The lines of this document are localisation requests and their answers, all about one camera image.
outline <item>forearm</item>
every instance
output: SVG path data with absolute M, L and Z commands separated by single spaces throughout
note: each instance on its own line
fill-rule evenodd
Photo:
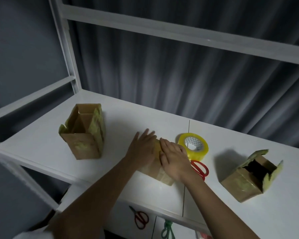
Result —
M 111 208 L 136 167 L 123 158 L 113 169 L 77 198 L 47 228 L 54 238 L 97 238 Z
M 184 184 L 215 239 L 259 239 L 257 235 L 207 186 L 196 173 L 184 178 Z

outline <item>hand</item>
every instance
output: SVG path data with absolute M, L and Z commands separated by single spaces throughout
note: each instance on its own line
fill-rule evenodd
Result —
M 163 152 L 160 152 L 160 160 L 165 173 L 172 179 L 184 183 L 184 178 L 195 174 L 187 157 L 186 149 L 174 142 L 160 139 Z
M 148 134 L 149 129 L 146 129 L 145 132 L 138 138 L 139 132 L 137 132 L 128 147 L 128 151 L 125 155 L 127 159 L 130 159 L 131 162 L 136 166 L 136 169 L 139 169 L 149 163 L 151 163 L 154 156 L 154 144 L 156 135 L 154 131 Z

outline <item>person's left hand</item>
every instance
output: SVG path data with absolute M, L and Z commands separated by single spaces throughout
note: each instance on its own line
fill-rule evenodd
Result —
M 137 132 L 131 142 L 131 145 L 128 148 L 128 151 L 125 157 L 131 160 L 136 166 L 136 169 L 143 167 L 151 163 L 154 156 L 154 146 L 156 135 L 154 131 L 148 134 L 149 129 L 146 129 L 145 132 L 138 138 L 139 132 Z

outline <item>person's left arm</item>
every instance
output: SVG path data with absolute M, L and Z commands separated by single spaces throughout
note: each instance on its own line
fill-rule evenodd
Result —
M 140 167 L 154 160 L 155 132 L 136 133 L 125 157 L 66 208 L 46 231 L 54 239 L 98 238 L 108 214 L 124 186 Z

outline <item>person's right arm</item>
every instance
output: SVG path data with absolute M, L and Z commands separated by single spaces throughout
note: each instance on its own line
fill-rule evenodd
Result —
M 162 138 L 160 142 L 163 169 L 168 176 L 186 186 L 214 239 L 259 239 L 195 172 L 182 146 Z

